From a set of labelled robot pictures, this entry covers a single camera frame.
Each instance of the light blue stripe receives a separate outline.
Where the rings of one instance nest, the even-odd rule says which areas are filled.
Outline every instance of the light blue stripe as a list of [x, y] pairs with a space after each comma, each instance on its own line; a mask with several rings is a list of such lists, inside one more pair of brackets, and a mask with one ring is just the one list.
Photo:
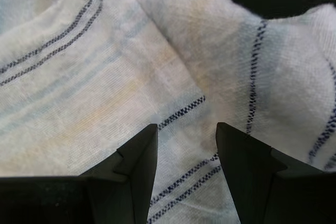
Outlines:
[[127, 45], [129, 41], [128, 39], [135, 37], [148, 22], [149, 19], [147, 17], [143, 18], [133, 27], [133, 29], [131, 29], [128, 33], [125, 34], [124, 37], [125, 39], [120, 43], [120, 49], [118, 50], [118, 52], [106, 58], [101, 64], [97, 65], [93, 70], [91, 70], [88, 74], [86, 74], [86, 76], [82, 80], [77, 82], [67, 91], [64, 91], [58, 98], [55, 98], [53, 101], [44, 104], [36, 111], [27, 113], [16, 122], [7, 124], [5, 127], [0, 129], [0, 136], [9, 133], [10, 131], [20, 127], [21, 125], [29, 122], [30, 120], [42, 116], [43, 114], [48, 112], [53, 106], [56, 106], [64, 102], [65, 100], [69, 99], [74, 94], [76, 94], [76, 92], [78, 92], [82, 87], [84, 87], [87, 83], [89, 83], [92, 80], [92, 78], [94, 78], [101, 70], [106, 68], [109, 64], [115, 62], [122, 55], [122, 49]]
[[[129, 18], [132, 17], [132, 15], [139, 9], [139, 6], [130, 8], [126, 13], [123, 15], [123, 18], [118, 22], [117, 29], [120, 28], [121, 24], [123, 22], [127, 22]], [[75, 66], [69, 73], [62, 76], [61, 78], [57, 79], [56, 81], [52, 82], [49, 86], [43, 88], [42, 90], [37, 91], [33, 95], [27, 97], [23, 101], [19, 101], [13, 105], [7, 106], [5, 109], [0, 111], [0, 119], [9, 116], [12, 113], [16, 113], [20, 111], [25, 106], [28, 106], [32, 103], [37, 102], [38, 100], [41, 100], [45, 96], [51, 94], [53, 91], [55, 91], [58, 87], [63, 86], [67, 81], [70, 81], [74, 77], [76, 77], [81, 70], [88, 66], [98, 55], [99, 52], [103, 52], [106, 48], [111, 46], [113, 43], [113, 38], [110, 38], [106, 43], [104, 43], [100, 48], [96, 49], [89, 57], [85, 59], [84, 62], [78, 64]]]

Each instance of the dish towel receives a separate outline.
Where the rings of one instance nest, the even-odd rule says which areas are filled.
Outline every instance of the dish towel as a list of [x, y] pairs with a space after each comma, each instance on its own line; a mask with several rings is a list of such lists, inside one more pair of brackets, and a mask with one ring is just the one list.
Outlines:
[[78, 175], [157, 123], [148, 223], [229, 224], [217, 122], [336, 171], [332, 5], [0, 0], [0, 48], [1, 176]]

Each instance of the dark blue stripe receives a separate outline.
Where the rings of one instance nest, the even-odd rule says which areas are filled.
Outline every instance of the dark blue stripe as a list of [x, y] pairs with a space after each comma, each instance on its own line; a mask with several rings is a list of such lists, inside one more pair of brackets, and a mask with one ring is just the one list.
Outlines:
[[44, 57], [42, 60], [40, 60], [36, 64], [30, 66], [29, 68], [26, 68], [25, 70], [23, 70], [21, 72], [18, 72], [15, 75], [9, 77], [8, 79], [0, 82], [0, 86], [3, 86], [5, 84], [7, 84], [7, 83], [10, 83], [11, 81], [15, 80], [16, 78], [18, 78], [20, 76], [23, 76], [24, 74], [29, 73], [29, 72], [33, 71], [34, 69], [37, 69], [38, 67], [40, 67], [41, 65], [43, 65], [47, 60], [51, 59], [54, 55], [58, 54], [59, 52], [65, 50], [69, 46], [71, 46], [77, 39], [79, 39], [85, 32], [88, 31], [88, 29], [92, 25], [93, 21], [101, 13], [102, 8], [103, 8], [103, 0], [99, 0], [99, 1], [100, 1], [100, 4], [99, 4], [99, 7], [98, 7], [97, 11], [95, 12], [95, 14], [89, 19], [89, 21], [86, 23], [86, 25], [83, 28], [83, 30], [80, 33], [78, 33], [72, 40], [70, 40], [66, 44], [62, 45], [61, 47], [57, 48], [56, 50], [52, 51], [51, 53], [49, 53], [46, 57]]
[[256, 103], [257, 103], [257, 92], [256, 92], [256, 76], [257, 76], [257, 65], [258, 57], [261, 50], [262, 40], [264, 39], [264, 33], [266, 31], [267, 21], [262, 20], [260, 26], [258, 27], [257, 37], [254, 41], [252, 52], [251, 52], [251, 72], [250, 72], [250, 97], [248, 105], [248, 115], [246, 123], [246, 133], [250, 134], [252, 131], [252, 124], [254, 120], [254, 115], [256, 113]]
[[176, 119], [178, 119], [180, 116], [187, 114], [189, 111], [191, 111], [192, 109], [194, 109], [195, 107], [203, 103], [204, 101], [205, 101], [205, 96], [198, 98], [197, 100], [190, 103], [188, 106], [184, 107], [183, 109], [180, 109], [176, 113], [169, 116], [166, 120], [164, 120], [162, 123], [158, 125], [157, 129], [159, 131], [162, 130], [163, 128], [165, 128], [166, 126], [174, 122]]
[[328, 141], [328, 139], [331, 137], [331, 135], [335, 132], [336, 128], [336, 71], [331, 62], [328, 61], [329, 68], [331, 71], [332, 79], [334, 82], [334, 106], [330, 113], [329, 120], [321, 133], [321, 135], [318, 137], [317, 141], [314, 143], [314, 146], [312, 150], [309, 152], [309, 163], [313, 163], [313, 159], [316, 157], [317, 152], [319, 149]]
[[199, 189], [202, 185], [204, 185], [212, 176], [217, 174], [221, 170], [221, 166], [216, 166], [212, 171], [207, 173], [204, 177], [199, 179], [191, 188], [185, 191], [183, 194], [178, 196], [176, 199], [170, 201], [167, 205], [165, 205], [160, 211], [156, 214], [152, 215], [148, 220], [147, 224], [152, 224], [159, 220], [167, 211], [175, 207], [178, 203], [184, 201], [188, 196], [190, 196], [193, 192]]
[[53, 43], [55, 43], [55, 42], [59, 41], [60, 39], [64, 38], [67, 34], [69, 34], [78, 25], [80, 19], [82, 18], [82, 16], [87, 11], [87, 9], [91, 6], [92, 3], [93, 3], [93, 0], [89, 0], [86, 3], [86, 5], [77, 14], [77, 16], [75, 18], [75, 21], [72, 22], [71, 25], [65, 31], [63, 31], [61, 34], [57, 35], [53, 39], [49, 40], [48, 42], [43, 44], [41, 47], [29, 52], [28, 54], [24, 55], [23, 57], [21, 57], [17, 60], [14, 60], [11, 63], [8, 63], [4, 67], [0, 68], [0, 74], [6, 72], [9, 68], [12, 68], [12, 67], [18, 65], [19, 63], [22, 63], [22, 62], [26, 61], [30, 57], [39, 54], [40, 52], [42, 52], [43, 49], [49, 47]]
[[324, 170], [333, 169], [335, 166], [336, 166], [336, 153], [330, 157], [329, 161], [324, 166]]
[[215, 161], [218, 159], [218, 154], [216, 153], [213, 155], [210, 159], [205, 159], [195, 165], [193, 168], [188, 170], [181, 178], [176, 180], [173, 184], [171, 184], [169, 187], [164, 189], [162, 192], [160, 192], [157, 196], [154, 196], [151, 199], [150, 207], [152, 207], [154, 204], [156, 204], [159, 200], [170, 194], [175, 188], [180, 186], [183, 182], [185, 182], [190, 176], [192, 176], [196, 171], [198, 171], [200, 168], [202, 168], [204, 165], [208, 164], [211, 161]]

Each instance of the towel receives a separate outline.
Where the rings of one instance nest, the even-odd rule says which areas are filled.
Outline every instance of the towel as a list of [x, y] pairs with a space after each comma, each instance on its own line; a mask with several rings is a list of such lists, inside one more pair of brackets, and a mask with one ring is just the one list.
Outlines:
[[217, 122], [336, 171], [332, 5], [273, 20], [231, 0], [0, 7], [0, 176], [79, 175], [149, 123], [147, 223], [239, 223]]

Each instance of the black object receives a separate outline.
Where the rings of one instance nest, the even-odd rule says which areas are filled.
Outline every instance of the black object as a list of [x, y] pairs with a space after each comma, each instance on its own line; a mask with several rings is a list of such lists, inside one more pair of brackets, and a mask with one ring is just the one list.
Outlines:
[[216, 142], [241, 224], [336, 223], [336, 174], [218, 123]]
[[0, 223], [146, 223], [157, 139], [150, 124], [78, 177], [1, 178]]

